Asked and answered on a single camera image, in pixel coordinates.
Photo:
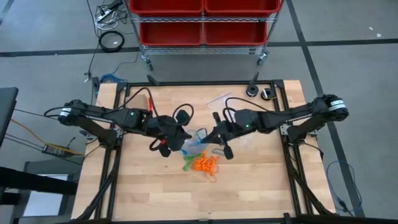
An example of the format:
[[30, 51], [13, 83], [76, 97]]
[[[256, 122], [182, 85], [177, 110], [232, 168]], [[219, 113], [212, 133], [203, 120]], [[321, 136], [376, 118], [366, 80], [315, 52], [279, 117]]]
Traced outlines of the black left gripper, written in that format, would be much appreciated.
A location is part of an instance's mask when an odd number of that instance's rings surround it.
[[185, 141], [191, 138], [183, 128], [189, 124], [190, 115], [185, 110], [179, 110], [175, 118], [177, 121], [171, 116], [162, 115], [148, 116], [143, 120], [146, 136], [154, 138], [153, 144], [160, 141], [158, 147], [162, 157], [180, 151]]

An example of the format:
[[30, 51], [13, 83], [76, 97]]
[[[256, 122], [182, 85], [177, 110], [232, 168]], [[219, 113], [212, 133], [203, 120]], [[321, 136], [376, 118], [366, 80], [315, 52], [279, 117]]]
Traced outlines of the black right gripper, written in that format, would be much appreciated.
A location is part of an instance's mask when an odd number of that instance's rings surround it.
[[241, 135], [241, 127], [237, 123], [232, 123], [229, 121], [222, 121], [218, 112], [212, 113], [213, 118], [215, 120], [216, 125], [213, 127], [213, 130], [210, 134], [207, 134], [201, 140], [202, 144], [217, 144], [221, 148], [214, 149], [213, 152], [215, 154], [219, 154], [224, 156], [227, 160], [231, 160], [234, 157], [231, 147], [228, 145], [226, 141], [230, 141], [232, 139], [238, 138]]

